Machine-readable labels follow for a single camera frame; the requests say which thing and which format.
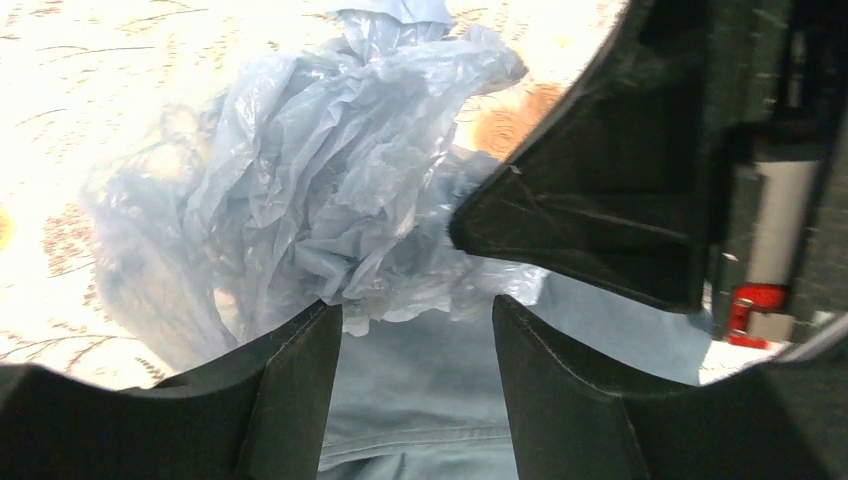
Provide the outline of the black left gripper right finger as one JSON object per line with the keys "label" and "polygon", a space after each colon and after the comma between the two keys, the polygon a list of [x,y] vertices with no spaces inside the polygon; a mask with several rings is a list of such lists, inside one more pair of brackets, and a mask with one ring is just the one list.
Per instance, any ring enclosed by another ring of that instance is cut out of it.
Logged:
{"label": "black left gripper right finger", "polygon": [[625,365],[511,297],[493,325],[522,479],[843,479],[847,362],[771,361],[698,387]]}

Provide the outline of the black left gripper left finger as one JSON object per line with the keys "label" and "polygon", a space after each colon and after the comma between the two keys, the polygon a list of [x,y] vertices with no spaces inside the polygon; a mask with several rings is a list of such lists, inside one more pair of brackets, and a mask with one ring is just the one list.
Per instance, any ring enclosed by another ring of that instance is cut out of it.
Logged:
{"label": "black left gripper left finger", "polygon": [[27,364],[1,370],[5,479],[313,479],[342,311],[282,327],[150,389],[106,390]]}

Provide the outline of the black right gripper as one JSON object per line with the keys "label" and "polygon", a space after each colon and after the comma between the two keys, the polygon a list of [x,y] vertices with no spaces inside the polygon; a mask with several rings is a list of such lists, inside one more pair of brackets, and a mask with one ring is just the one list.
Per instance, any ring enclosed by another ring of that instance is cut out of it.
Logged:
{"label": "black right gripper", "polygon": [[800,342],[847,87],[843,1],[632,1],[520,149],[455,212],[454,245]]}

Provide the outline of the light blue plastic trash bag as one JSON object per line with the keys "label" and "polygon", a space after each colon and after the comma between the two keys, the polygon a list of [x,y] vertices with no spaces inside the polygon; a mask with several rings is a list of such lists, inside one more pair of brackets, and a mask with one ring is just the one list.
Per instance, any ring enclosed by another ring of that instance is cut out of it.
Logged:
{"label": "light blue plastic trash bag", "polygon": [[158,139],[100,165],[94,221],[105,313],[187,370],[322,301],[346,333],[431,310],[476,320],[538,301],[545,269],[457,250],[455,209],[498,168],[458,147],[471,97],[516,84],[489,28],[460,35],[441,1],[345,1],[341,34],[247,64],[208,107],[168,108]]}

